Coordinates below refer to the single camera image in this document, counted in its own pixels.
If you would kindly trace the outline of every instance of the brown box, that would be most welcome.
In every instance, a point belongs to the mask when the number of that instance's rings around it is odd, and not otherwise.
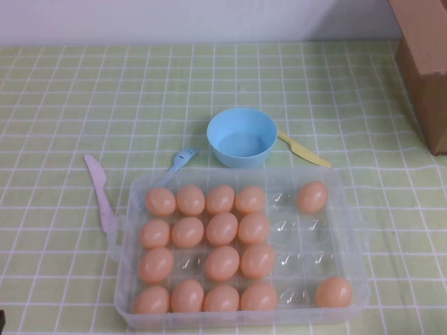
[[[447,0],[390,0],[402,30],[396,62],[430,151],[447,154]]]

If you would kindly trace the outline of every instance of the knife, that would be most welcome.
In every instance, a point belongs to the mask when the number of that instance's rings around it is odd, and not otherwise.
[[[117,217],[113,214],[112,207],[107,200],[104,192],[104,185],[107,181],[104,169],[92,155],[84,156],[85,163],[89,168],[91,180],[98,198],[99,217],[101,218],[101,227],[105,233],[113,232],[118,228]]]
[[[278,138],[283,140],[285,143],[288,143],[291,146],[291,151],[296,155],[299,156],[306,161],[309,161],[310,163],[320,165],[320,166],[326,166],[327,168],[330,168],[331,164],[328,161],[325,161],[321,157],[318,157],[316,154],[314,154],[312,151],[308,150],[304,146],[302,146],[300,143],[296,142],[293,138],[290,138],[287,136],[287,134],[281,130],[278,129]]]

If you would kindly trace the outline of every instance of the bowl rim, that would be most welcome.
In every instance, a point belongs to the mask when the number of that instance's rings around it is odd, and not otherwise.
[[[218,117],[221,113],[228,113],[228,112],[232,112],[232,111],[234,111],[234,110],[252,110],[252,111],[257,112],[257,113],[259,113],[259,114],[262,114],[262,115],[264,115],[264,116],[266,116],[266,117],[268,118],[268,120],[269,120],[269,121],[272,123],[272,125],[274,126],[275,137],[274,137],[274,141],[273,141],[273,143],[272,143],[266,150],[260,152],[259,154],[253,155],[253,156],[244,156],[244,157],[241,157],[241,156],[231,156],[231,155],[225,154],[225,153],[223,153],[222,151],[218,150],[218,149],[212,144],[212,142],[211,142],[211,140],[210,140],[210,126],[211,126],[211,123],[212,123],[213,120],[215,120],[216,117]],[[267,113],[264,113],[264,112],[262,112],[261,110],[258,110],[258,109],[256,109],[256,108],[252,108],[252,107],[232,107],[232,108],[228,108],[228,109],[226,109],[226,110],[223,110],[223,111],[217,113],[216,115],[214,115],[213,118],[212,118],[212,119],[210,120],[210,122],[208,123],[208,126],[207,126],[207,139],[208,139],[209,144],[211,145],[211,148],[213,148],[213,150],[215,150],[216,152],[218,152],[218,153],[221,154],[222,156],[229,157],[229,158],[236,158],[236,159],[240,159],[240,160],[247,160],[247,159],[251,159],[251,158],[256,158],[256,157],[259,157],[259,156],[261,156],[261,155],[263,155],[263,154],[269,152],[269,151],[273,148],[274,144],[276,143],[277,138],[278,138],[278,127],[277,127],[276,123],[274,122],[273,118],[272,118],[270,115],[268,115]]]

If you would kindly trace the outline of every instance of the clear plastic tray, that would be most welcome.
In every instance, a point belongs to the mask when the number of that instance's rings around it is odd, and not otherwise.
[[[150,219],[144,210],[147,190],[160,180],[176,192],[181,186],[195,184],[205,196],[219,184],[229,184],[237,192],[244,186],[259,185],[266,193],[265,213],[270,218],[269,244],[276,253],[273,271],[264,281],[277,289],[278,307],[274,311],[238,311],[206,313],[167,313],[134,315],[131,313],[136,295],[146,288],[138,278],[138,266],[145,250],[140,245],[141,227]],[[322,181],[329,190],[325,209],[316,215],[298,213],[297,192],[310,181]],[[173,224],[182,215],[175,212],[168,222]],[[204,224],[210,219],[201,217]],[[341,322],[352,318],[369,301],[369,284],[362,257],[362,239],[356,233],[359,222],[347,206],[339,175],[331,169],[301,167],[296,169],[199,169],[183,170],[172,175],[151,173],[139,176],[132,183],[126,220],[122,223],[122,247],[115,289],[115,307],[131,327],[169,331],[185,327],[227,327],[245,325],[291,325],[299,323]],[[237,250],[241,247],[233,242]],[[204,274],[207,254],[212,249],[205,241],[193,249],[169,246],[174,254],[174,269],[162,283],[170,292],[183,279],[195,278],[206,292],[216,284]],[[314,295],[321,281],[329,276],[343,276],[353,288],[353,300],[346,308],[318,308]],[[228,283],[240,294],[254,281],[237,274]]]

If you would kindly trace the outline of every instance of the yellow plastic knife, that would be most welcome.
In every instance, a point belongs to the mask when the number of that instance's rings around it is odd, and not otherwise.
[[[331,164],[328,161],[325,161],[321,157],[318,157],[312,151],[303,147],[300,143],[296,142],[294,139],[287,136],[287,134],[278,129],[278,138],[283,140],[285,143],[288,143],[291,146],[292,152],[310,163],[317,164],[320,166],[326,166],[327,168],[331,167]]]

